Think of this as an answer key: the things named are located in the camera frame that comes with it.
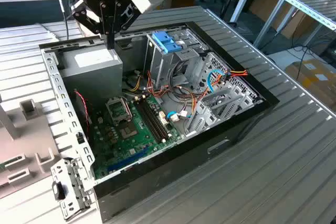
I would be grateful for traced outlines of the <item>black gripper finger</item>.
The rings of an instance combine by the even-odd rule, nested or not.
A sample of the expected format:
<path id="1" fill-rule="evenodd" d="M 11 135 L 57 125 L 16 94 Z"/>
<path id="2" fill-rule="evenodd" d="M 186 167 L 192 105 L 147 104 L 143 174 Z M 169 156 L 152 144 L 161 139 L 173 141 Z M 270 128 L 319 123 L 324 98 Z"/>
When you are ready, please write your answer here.
<path id="1" fill-rule="evenodd" d="M 73 18 L 94 34 L 100 34 L 107 49 L 110 49 L 110 23 L 104 15 L 103 4 L 100 1 L 78 1 L 71 6 Z M 88 11 L 93 12 L 99 21 L 88 16 Z"/>
<path id="2" fill-rule="evenodd" d="M 139 15 L 140 11 L 133 3 L 122 5 L 121 2 L 115 2 L 110 26 L 109 49 L 114 49 L 115 35 L 120 31 L 127 30 Z"/>

